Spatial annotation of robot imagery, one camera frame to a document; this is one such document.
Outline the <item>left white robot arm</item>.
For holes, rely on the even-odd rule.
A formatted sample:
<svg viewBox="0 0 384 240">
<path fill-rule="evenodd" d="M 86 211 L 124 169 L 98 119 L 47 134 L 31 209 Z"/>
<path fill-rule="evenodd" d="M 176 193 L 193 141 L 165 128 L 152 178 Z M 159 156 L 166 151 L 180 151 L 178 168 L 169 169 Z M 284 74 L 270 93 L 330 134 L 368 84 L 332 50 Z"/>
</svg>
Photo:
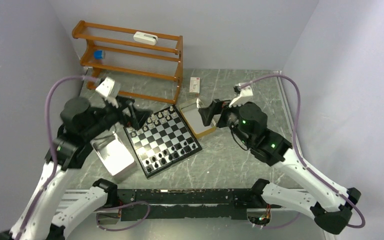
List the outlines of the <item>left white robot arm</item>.
<svg viewBox="0 0 384 240">
<path fill-rule="evenodd" d="M 139 130 L 151 115 L 150 109 L 136 108 L 127 97 L 118 96 L 115 104 L 106 102 L 102 108 L 84 97 L 67 101 L 33 196 L 18 221 L 0 232 L 0 240 L 65 240 L 95 210 L 115 207 L 120 202 L 117 186 L 101 178 L 86 196 L 57 212 L 69 181 L 93 150 L 92 140 L 115 124 Z"/>
</svg>

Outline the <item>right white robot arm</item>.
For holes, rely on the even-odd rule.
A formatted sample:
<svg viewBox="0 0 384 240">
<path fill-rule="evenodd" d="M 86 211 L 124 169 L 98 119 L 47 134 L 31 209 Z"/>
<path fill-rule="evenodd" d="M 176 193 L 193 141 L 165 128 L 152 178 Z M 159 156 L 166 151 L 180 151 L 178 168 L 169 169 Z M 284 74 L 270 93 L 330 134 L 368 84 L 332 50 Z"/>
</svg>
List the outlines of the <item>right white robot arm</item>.
<svg viewBox="0 0 384 240">
<path fill-rule="evenodd" d="M 255 103 L 232 107 L 229 103 L 215 99 L 208 107 L 198 108 L 203 125 L 210 125 L 213 117 L 219 115 L 218 128 L 228 127 L 234 140 L 244 144 L 244 150 L 305 189 L 301 192 L 258 179 L 250 190 L 250 202 L 259 208 L 277 205 L 292 209 L 312 218 L 317 226 L 333 235 L 348 227 L 361 192 L 338 185 L 312 169 L 286 138 L 267 127 L 268 116 Z"/>
</svg>

